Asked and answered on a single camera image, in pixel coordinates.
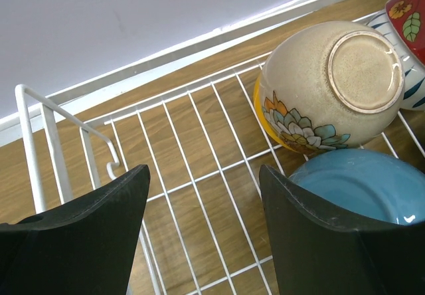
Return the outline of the white striped bowl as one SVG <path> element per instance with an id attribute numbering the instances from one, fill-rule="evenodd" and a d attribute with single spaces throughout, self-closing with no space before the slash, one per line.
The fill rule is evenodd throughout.
<path id="1" fill-rule="evenodd" d="M 379 11 L 368 26 L 380 32 L 394 47 L 404 71 L 405 91 L 400 107 L 424 111 L 424 65 L 408 49 L 390 23 L 385 10 Z"/>

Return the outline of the white bowl red outside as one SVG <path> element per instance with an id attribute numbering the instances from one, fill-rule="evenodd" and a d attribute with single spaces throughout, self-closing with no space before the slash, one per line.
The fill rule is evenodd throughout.
<path id="1" fill-rule="evenodd" d="M 424 0 L 389 0 L 385 10 L 403 43 L 424 64 Z"/>

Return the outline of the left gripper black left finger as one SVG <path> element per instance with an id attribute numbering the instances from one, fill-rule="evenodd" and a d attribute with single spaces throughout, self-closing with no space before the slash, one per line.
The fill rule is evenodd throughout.
<path id="1" fill-rule="evenodd" d="M 125 294 L 149 193 L 138 165 L 16 224 L 1 224 L 2 294 Z"/>

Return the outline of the white wire dish rack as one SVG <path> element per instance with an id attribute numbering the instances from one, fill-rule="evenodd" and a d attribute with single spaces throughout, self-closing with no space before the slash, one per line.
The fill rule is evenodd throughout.
<path id="1" fill-rule="evenodd" d="M 192 64 L 55 125 L 72 198 L 138 165 L 149 193 L 125 294 L 280 294 L 259 172 L 285 177 L 315 156 L 290 151 L 254 112 L 257 77 L 292 34 L 368 23 L 384 5 L 348 0 Z"/>

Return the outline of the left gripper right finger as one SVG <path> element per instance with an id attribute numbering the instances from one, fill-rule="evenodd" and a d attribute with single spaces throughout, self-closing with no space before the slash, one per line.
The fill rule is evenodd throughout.
<path id="1" fill-rule="evenodd" d="M 424 223 L 339 207 L 269 165 L 259 172 L 280 294 L 423 294 Z"/>

